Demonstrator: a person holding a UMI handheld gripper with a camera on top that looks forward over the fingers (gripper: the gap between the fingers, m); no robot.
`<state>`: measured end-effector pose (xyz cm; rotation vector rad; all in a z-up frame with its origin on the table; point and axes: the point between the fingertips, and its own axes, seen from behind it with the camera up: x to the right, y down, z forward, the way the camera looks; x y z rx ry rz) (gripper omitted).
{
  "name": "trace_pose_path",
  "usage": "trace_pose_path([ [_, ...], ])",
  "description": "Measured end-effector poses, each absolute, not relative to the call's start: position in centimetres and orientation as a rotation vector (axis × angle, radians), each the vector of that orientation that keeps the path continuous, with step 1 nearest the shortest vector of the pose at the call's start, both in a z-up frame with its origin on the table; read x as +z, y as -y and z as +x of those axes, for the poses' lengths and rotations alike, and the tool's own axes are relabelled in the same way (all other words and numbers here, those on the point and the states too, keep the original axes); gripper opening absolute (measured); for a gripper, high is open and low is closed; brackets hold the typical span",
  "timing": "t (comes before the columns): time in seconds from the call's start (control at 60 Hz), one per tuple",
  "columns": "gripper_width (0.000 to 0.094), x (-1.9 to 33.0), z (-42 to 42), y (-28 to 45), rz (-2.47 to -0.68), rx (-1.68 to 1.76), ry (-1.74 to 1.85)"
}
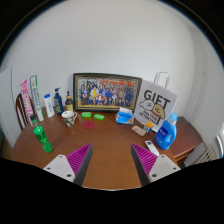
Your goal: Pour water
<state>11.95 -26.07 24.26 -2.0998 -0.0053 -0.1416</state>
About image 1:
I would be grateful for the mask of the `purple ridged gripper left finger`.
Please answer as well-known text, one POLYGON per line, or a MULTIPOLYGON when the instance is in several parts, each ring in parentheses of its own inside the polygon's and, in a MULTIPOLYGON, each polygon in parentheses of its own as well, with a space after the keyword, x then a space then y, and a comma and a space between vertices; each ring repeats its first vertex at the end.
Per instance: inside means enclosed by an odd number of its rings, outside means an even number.
POLYGON ((44 167, 44 170, 81 186, 83 184, 92 154, 92 144, 87 144, 67 156, 62 154, 56 156, 48 165, 44 167))

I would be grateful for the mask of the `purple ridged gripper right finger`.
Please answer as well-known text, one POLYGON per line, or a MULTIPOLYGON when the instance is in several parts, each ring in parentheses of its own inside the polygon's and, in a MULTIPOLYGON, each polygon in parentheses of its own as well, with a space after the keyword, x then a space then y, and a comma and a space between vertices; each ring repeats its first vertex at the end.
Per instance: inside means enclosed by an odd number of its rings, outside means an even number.
POLYGON ((131 155, 142 186, 180 170, 166 155, 156 156, 149 150, 136 144, 131 145, 131 155))

